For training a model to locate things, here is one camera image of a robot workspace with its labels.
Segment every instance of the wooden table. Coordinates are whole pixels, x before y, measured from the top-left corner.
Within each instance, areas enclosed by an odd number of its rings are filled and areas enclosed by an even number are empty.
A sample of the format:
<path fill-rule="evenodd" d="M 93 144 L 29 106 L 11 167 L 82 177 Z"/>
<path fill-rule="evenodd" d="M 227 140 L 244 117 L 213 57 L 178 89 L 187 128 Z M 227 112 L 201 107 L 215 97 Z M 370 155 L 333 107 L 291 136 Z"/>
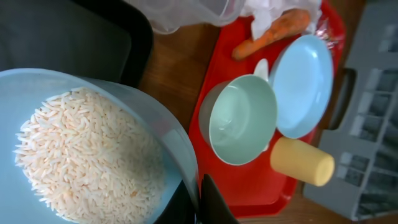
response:
<path fill-rule="evenodd" d="M 355 28 L 359 21 L 364 0 L 330 0 L 347 26 L 345 61 Z M 152 58 L 142 79 L 140 90 L 150 94 L 165 105 L 188 130 L 193 109 L 206 74 L 213 48 L 220 29 L 200 24 L 184 27 L 171 35 L 156 35 Z M 338 75 L 334 93 L 341 83 Z M 326 128 L 335 100 L 322 122 Z M 303 198 L 303 184 L 286 209 L 276 217 L 241 220 L 242 223 L 351 223 L 349 220 Z"/>

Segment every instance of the yellow cup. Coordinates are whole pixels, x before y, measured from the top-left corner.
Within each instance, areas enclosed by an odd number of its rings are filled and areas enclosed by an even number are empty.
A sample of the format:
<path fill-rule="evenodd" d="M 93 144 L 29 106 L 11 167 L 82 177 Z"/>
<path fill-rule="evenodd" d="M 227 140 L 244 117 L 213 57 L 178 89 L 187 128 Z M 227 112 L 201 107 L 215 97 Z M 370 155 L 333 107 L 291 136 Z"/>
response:
<path fill-rule="evenodd" d="M 320 187 L 331 179 L 335 160 L 305 142 L 282 137 L 271 152 L 271 167 L 277 172 Z"/>

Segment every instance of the white plastic wrapper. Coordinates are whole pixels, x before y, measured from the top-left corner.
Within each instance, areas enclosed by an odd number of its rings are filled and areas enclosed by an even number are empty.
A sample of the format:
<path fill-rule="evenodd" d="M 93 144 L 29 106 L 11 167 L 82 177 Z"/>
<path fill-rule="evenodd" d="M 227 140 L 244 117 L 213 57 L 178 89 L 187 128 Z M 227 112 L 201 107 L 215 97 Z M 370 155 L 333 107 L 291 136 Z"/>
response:
<path fill-rule="evenodd" d="M 246 0 L 241 11 L 241 16 L 254 16 L 251 24 L 251 32 L 254 40 L 260 38 L 272 22 L 279 18 L 284 11 L 289 9 L 306 9 L 311 15 L 311 23 L 305 31 L 306 34 L 314 34 L 322 12 L 321 0 Z"/>

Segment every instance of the light blue dish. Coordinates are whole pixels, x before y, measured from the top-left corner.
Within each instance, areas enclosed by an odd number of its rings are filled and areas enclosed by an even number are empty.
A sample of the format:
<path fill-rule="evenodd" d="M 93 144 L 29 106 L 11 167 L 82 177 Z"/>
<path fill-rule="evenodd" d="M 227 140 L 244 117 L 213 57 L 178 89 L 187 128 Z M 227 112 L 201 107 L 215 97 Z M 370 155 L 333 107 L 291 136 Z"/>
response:
<path fill-rule="evenodd" d="M 28 183 L 22 169 L 15 166 L 15 154 L 12 151 L 16 149 L 14 145 L 19 144 L 15 133 L 19 132 L 20 126 L 30 118 L 34 109 L 41 106 L 41 101 L 79 86 L 97 91 L 135 116 L 164 147 L 166 190 L 160 205 L 148 219 L 148 224 L 153 223 L 162 214 L 181 183 L 180 170 L 183 167 L 181 163 L 174 162 L 178 158 L 168 148 L 174 146 L 174 150 L 179 150 L 182 156 L 187 157 L 186 153 L 191 153 L 188 148 L 190 142 L 184 139 L 180 132 L 183 128 L 178 121 L 167 117 L 171 113 L 155 99 L 139 90 L 117 83 L 83 80 L 43 69 L 8 70 L 0 72 L 0 223 L 70 223 L 57 217 L 55 212 L 47 208 L 43 202 L 39 202 L 39 197 L 30 191 L 31 184 Z M 195 158 L 187 157 L 185 160 L 190 162 L 190 159 Z M 185 169 L 193 169 L 194 180 L 195 164 L 191 162 L 192 166 Z"/>
<path fill-rule="evenodd" d="M 286 137 L 305 136 L 321 120 L 333 84 L 331 53 L 314 35 L 298 38 L 274 64 L 269 83 L 278 104 L 277 128 Z"/>

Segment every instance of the light green cup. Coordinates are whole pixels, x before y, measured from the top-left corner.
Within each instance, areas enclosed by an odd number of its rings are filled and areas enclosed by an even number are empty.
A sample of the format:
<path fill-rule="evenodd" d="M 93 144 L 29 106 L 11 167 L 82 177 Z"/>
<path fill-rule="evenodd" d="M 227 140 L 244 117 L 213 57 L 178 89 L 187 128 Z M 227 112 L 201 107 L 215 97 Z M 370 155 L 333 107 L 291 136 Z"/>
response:
<path fill-rule="evenodd" d="M 230 165 L 243 165 L 258 157 L 276 129 L 277 102 L 266 81 L 267 64 L 257 66 L 254 74 L 215 86 L 200 107 L 203 138 Z"/>

